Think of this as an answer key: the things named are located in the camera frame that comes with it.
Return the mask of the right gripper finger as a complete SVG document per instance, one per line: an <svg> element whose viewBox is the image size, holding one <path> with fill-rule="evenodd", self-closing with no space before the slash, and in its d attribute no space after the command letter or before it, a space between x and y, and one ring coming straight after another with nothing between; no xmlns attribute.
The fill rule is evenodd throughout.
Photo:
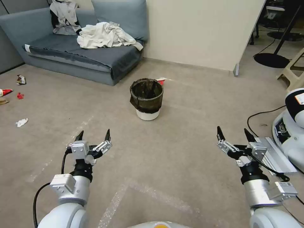
<svg viewBox="0 0 304 228"><path fill-rule="evenodd" d="M244 128L244 133L249 143L255 142L255 137L246 128Z"/></svg>
<svg viewBox="0 0 304 228"><path fill-rule="evenodd" d="M228 153L229 151L232 153L236 153L239 152L240 150L235 147L233 144L231 144L230 142L226 141L223 132L220 128L220 126L217 126L217 146L224 152L224 153Z"/></svg>

